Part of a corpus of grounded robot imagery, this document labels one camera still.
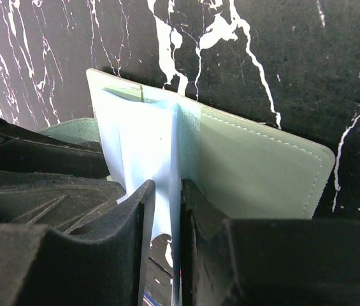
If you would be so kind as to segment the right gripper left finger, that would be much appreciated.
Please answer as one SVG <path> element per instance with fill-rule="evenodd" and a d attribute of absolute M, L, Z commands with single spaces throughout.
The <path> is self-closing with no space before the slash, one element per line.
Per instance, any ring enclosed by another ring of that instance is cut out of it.
<path fill-rule="evenodd" d="M 67 235 L 0 224 L 0 305 L 141 305 L 155 184 Z"/>

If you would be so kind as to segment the green card holder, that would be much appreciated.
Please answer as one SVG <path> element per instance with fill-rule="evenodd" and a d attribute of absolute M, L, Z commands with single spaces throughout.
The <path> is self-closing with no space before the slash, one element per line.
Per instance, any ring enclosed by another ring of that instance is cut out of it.
<path fill-rule="evenodd" d="M 100 143 L 112 179 L 128 194 L 153 180 L 153 237 L 178 236 L 182 179 L 230 217 L 313 216 L 335 163 L 329 148 L 96 69 L 87 71 L 87 81 L 94 117 L 42 133 Z"/>

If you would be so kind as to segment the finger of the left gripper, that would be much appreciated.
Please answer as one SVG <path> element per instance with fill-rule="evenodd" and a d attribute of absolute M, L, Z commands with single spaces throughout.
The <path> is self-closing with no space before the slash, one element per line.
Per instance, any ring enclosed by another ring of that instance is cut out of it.
<path fill-rule="evenodd" d="M 0 170 L 0 223 L 73 231 L 109 212 L 124 194 L 106 179 Z"/>
<path fill-rule="evenodd" d="M 10 124 L 0 118 L 0 170 L 59 173 L 103 179 L 109 175 L 103 153 Z"/>

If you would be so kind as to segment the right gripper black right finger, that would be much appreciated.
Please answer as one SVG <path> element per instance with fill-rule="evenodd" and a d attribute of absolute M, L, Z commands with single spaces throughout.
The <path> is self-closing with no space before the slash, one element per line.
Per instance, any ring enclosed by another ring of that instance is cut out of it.
<path fill-rule="evenodd" d="M 360 305 L 360 222 L 226 216 L 182 182 L 184 305 Z"/>

